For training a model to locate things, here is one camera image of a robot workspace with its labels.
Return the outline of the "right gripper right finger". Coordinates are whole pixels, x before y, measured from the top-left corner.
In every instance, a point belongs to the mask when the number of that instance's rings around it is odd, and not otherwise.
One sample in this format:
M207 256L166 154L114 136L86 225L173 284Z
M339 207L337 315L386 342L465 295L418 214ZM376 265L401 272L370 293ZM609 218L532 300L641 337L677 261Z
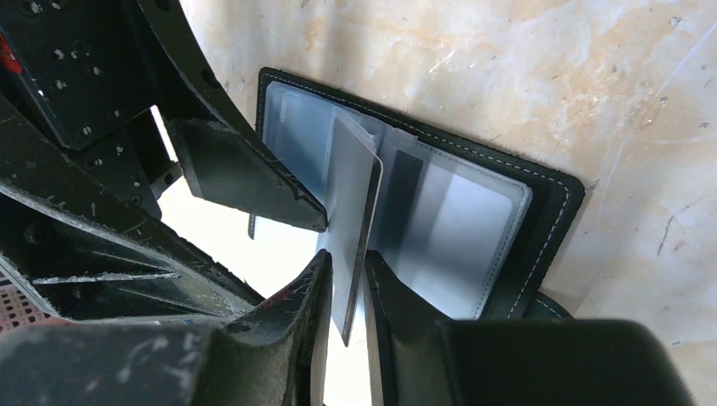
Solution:
M659 340L624 320L458 321L365 258L380 405L690 405Z

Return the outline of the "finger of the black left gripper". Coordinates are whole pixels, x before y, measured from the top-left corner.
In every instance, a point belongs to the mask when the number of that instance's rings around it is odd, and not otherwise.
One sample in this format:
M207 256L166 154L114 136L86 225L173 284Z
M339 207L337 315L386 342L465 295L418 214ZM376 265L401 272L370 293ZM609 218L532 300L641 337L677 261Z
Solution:
M167 132L191 193L203 200L324 232L325 207L252 134L221 123L169 119Z

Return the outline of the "black leather card holder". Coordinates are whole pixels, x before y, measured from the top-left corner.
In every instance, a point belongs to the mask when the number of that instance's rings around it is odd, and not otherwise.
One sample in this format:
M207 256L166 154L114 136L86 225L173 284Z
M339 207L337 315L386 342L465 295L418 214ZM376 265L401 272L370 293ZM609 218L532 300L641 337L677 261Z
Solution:
M366 255L378 252L402 283L455 320L519 320L548 309L536 293L583 202L577 178L264 68L257 133L324 207L338 113L368 132L383 165ZM325 231L258 216L251 226L262 239L323 250Z

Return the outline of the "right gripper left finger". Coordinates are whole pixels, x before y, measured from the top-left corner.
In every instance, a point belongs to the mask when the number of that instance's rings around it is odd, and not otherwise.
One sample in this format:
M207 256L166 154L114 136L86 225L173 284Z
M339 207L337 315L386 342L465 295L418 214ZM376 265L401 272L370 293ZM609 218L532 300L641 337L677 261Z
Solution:
M332 258L225 326L28 326L1 341L4 405L320 405Z

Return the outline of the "silver black striped card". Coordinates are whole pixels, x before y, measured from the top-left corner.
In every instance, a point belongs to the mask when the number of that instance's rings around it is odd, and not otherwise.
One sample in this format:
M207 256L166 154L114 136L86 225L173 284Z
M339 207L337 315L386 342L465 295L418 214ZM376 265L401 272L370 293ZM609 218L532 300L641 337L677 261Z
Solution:
M361 273L375 215L383 165L369 134L345 113L334 117L326 175L329 225L318 246L331 254L331 318L344 345L351 343Z

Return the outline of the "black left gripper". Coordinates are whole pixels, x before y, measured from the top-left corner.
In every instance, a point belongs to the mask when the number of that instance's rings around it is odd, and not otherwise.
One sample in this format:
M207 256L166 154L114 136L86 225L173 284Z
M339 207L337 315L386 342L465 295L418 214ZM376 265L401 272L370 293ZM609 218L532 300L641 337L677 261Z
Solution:
M177 1L1 4L1 269L73 322L229 322L261 296L168 225L169 119L255 132Z

